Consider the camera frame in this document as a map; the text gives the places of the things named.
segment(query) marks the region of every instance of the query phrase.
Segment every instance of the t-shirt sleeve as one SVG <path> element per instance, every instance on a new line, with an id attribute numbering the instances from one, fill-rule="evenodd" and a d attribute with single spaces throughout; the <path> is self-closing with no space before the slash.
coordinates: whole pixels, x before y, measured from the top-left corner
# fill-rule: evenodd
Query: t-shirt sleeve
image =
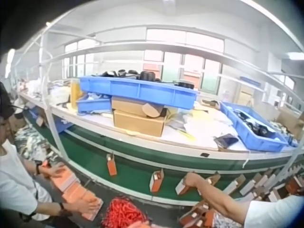
<path id="1" fill-rule="evenodd" d="M 278 202 L 251 201 L 244 228 L 285 228 L 295 219 L 304 205 L 304 198 L 289 196 Z"/>
<path id="2" fill-rule="evenodd" d="M 0 205 L 3 209 L 30 215 L 36 210 L 37 204 L 37 200 L 27 188 L 0 173 Z"/>

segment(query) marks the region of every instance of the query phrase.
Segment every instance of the white shirt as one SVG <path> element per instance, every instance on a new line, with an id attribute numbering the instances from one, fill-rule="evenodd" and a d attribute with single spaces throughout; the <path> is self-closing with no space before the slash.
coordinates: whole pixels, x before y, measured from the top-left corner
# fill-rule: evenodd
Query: white shirt
<path id="1" fill-rule="evenodd" d="M 2 147 L 7 154 L 0 156 L 1 207 L 30 215 L 37 208 L 36 191 L 39 202 L 52 202 L 50 194 L 35 182 L 24 168 L 16 147 L 8 140 Z M 48 219 L 49 215 L 36 214 L 32 218 L 42 221 Z"/>
<path id="2" fill-rule="evenodd" d="M 278 202 L 251 201 L 244 228 L 285 228 L 304 207 L 304 197 L 289 196 Z"/>

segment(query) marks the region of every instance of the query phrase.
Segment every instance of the brown cardboard box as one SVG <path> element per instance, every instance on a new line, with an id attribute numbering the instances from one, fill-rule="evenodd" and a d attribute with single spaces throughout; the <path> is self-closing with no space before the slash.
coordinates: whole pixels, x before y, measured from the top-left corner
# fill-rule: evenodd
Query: brown cardboard box
<path id="1" fill-rule="evenodd" d="M 137 100 L 126 99 L 116 96 L 116 97 L 112 97 L 112 108 L 115 110 L 123 111 L 130 114 L 135 114 L 139 116 L 144 116 L 144 117 L 146 116 L 158 117 L 162 112 L 163 105 L 149 104 L 145 101 L 137 101 Z M 149 112 L 149 110 L 151 109 L 154 110 L 154 113 L 152 115 L 149 114 L 151 112 L 151 111 Z"/>
<path id="2" fill-rule="evenodd" d="M 304 134 L 304 120 L 301 119 L 302 115 L 303 114 L 298 116 L 287 108 L 281 108 L 280 115 L 276 121 L 287 127 L 295 139 L 300 140 Z"/>
<path id="3" fill-rule="evenodd" d="M 161 137 L 165 123 L 166 109 L 160 117 L 150 118 L 134 115 L 119 110 L 114 111 L 114 126 L 133 132 Z"/>

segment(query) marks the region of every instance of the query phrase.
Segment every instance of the small device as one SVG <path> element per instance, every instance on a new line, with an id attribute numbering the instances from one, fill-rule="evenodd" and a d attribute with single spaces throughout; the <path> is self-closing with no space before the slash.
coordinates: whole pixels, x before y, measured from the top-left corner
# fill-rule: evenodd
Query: small device
<path id="1" fill-rule="evenodd" d="M 225 134 L 221 137 L 215 138 L 214 141 L 216 144 L 224 149 L 236 144 L 238 142 L 238 138 L 233 136 L 232 134 Z"/>

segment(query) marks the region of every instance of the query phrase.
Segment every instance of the wristwatch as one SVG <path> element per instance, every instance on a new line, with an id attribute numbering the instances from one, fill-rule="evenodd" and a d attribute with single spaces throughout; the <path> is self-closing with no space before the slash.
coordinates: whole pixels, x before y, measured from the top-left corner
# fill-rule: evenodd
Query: wristwatch
<path id="1" fill-rule="evenodd" d="M 42 165 L 42 161 L 35 160 L 35 164 L 36 164 L 36 175 L 39 175 L 40 174 L 39 166 Z"/>
<path id="2" fill-rule="evenodd" d="M 65 207 L 63 206 L 63 203 L 58 203 L 61 210 L 59 212 L 59 216 L 62 216 L 62 217 L 70 217 L 72 216 L 72 213 L 68 210 L 65 209 Z"/>

